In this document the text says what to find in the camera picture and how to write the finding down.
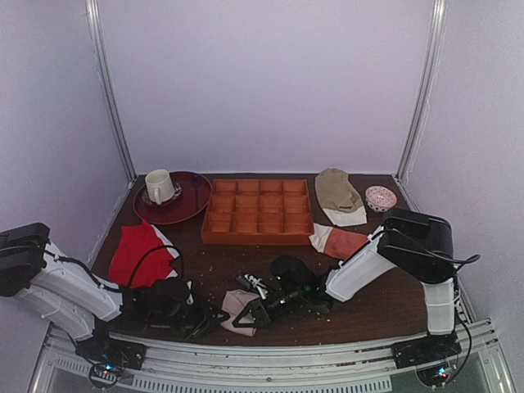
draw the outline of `orange tray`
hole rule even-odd
[[[305,180],[215,180],[205,244],[309,245],[313,216]]]

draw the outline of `white cup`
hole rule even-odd
[[[147,195],[152,202],[161,205],[174,196],[174,187],[169,172],[165,169],[153,170],[146,176]]]

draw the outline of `pink patterned bowl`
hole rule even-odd
[[[383,186],[371,186],[366,190],[366,202],[377,213],[384,213],[396,205],[395,193]]]

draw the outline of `white wall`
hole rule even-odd
[[[432,0],[101,0],[139,173],[393,174]]]
[[[127,181],[84,1],[4,2],[0,53],[0,232],[42,221],[87,261]],[[0,314],[0,391],[26,392],[47,324],[11,299]]]
[[[461,277],[492,317],[524,391],[524,2],[450,2],[430,111],[408,190],[453,225]]]

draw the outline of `dark red plate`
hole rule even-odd
[[[135,214],[150,224],[169,225],[190,219],[203,211],[210,202],[211,183],[201,174],[194,172],[171,172],[171,179],[180,184],[182,195],[167,206],[146,206],[142,201],[145,185],[140,187],[133,200]],[[200,179],[200,185],[193,187]]]

